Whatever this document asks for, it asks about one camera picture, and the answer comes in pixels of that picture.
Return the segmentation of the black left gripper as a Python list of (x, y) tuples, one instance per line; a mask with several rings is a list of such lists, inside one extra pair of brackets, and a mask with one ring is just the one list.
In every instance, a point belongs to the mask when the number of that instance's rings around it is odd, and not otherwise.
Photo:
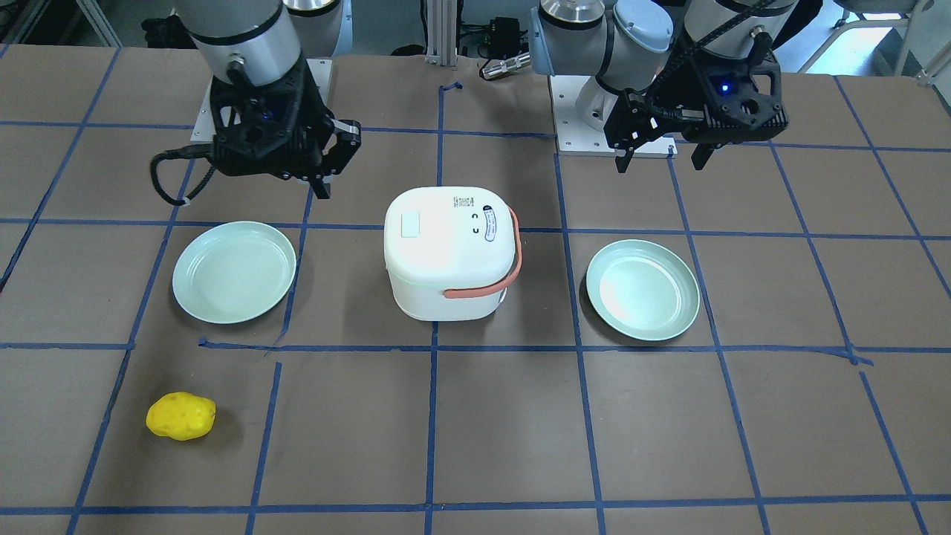
[(626, 88), (603, 131), (615, 149), (618, 173), (627, 172), (633, 149), (670, 132), (696, 143), (692, 166), (700, 172), (718, 146), (768, 141), (788, 124), (780, 64), (772, 52), (744, 59), (699, 52), (642, 91)]

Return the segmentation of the green plate near right arm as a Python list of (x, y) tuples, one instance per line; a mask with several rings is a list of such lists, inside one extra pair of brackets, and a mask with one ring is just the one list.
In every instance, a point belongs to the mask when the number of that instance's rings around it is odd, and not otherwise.
[(176, 261), (171, 288), (188, 315), (210, 324), (240, 324), (276, 307), (296, 273), (296, 250), (278, 228), (261, 222), (205, 231)]

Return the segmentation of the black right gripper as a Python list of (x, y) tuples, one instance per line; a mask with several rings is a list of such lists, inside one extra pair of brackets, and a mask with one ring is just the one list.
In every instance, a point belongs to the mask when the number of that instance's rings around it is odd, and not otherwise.
[(328, 200), (333, 177), (361, 147), (360, 123), (327, 108), (305, 57), (275, 81), (253, 85), (247, 61), (234, 56), (225, 80), (211, 82), (210, 105), (210, 163), (228, 176), (295, 178)]

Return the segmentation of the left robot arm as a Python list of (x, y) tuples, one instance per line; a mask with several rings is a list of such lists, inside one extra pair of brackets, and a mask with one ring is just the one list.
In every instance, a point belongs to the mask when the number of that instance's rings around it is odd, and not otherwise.
[(670, 132), (694, 143), (701, 170), (728, 143), (788, 127), (775, 36), (793, 1), (692, 1), (682, 27), (656, 2), (541, 1), (532, 69), (588, 78), (581, 111), (625, 172), (636, 149)]

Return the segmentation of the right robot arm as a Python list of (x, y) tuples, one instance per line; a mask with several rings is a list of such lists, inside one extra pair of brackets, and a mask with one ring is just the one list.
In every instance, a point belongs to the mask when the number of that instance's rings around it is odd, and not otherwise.
[(310, 59), (352, 48), (349, 1), (177, 1), (175, 10), (212, 72), (208, 143), (166, 150), (158, 165), (204, 159), (227, 176), (270, 174), (307, 183), (319, 199), (361, 147), (360, 123), (336, 118), (324, 103)]

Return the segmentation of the green plate near left arm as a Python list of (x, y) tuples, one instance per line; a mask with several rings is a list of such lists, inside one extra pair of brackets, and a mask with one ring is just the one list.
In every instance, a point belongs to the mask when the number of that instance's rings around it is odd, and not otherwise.
[(687, 331), (701, 305), (698, 281), (686, 262), (661, 244), (613, 241), (594, 254), (585, 290), (597, 315), (615, 331), (665, 341)]

